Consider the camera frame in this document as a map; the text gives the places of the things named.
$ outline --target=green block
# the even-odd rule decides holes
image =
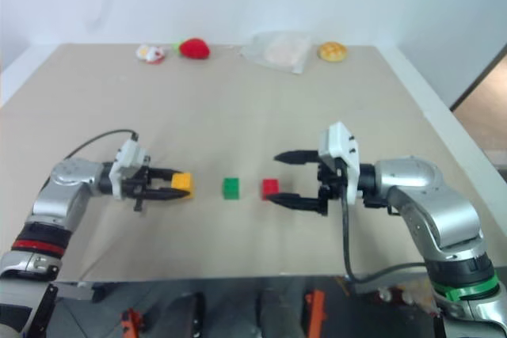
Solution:
[[[224,199],[239,199],[239,179],[235,177],[224,178],[222,194]]]

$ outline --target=small white toy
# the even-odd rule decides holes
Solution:
[[[135,55],[138,59],[145,61],[146,63],[161,63],[166,57],[164,49],[161,47],[151,47],[143,44],[137,48]]]

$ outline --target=yellow block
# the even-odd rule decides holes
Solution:
[[[171,180],[171,188],[186,190],[190,194],[185,198],[193,198],[193,177],[191,173],[175,173]]]

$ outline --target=white wall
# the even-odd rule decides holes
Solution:
[[[451,106],[507,44],[507,0],[412,0],[399,47]]]
[[[306,29],[346,44],[399,44],[450,104],[507,41],[502,1],[1,0],[2,50],[11,58],[27,42],[169,43],[189,36],[240,44],[262,30]]]

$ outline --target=red block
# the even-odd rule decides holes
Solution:
[[[265,178],[262,180],[262,199],[267,200],[268,194],[280,193],[278,188],[278,180],[276,178]]]

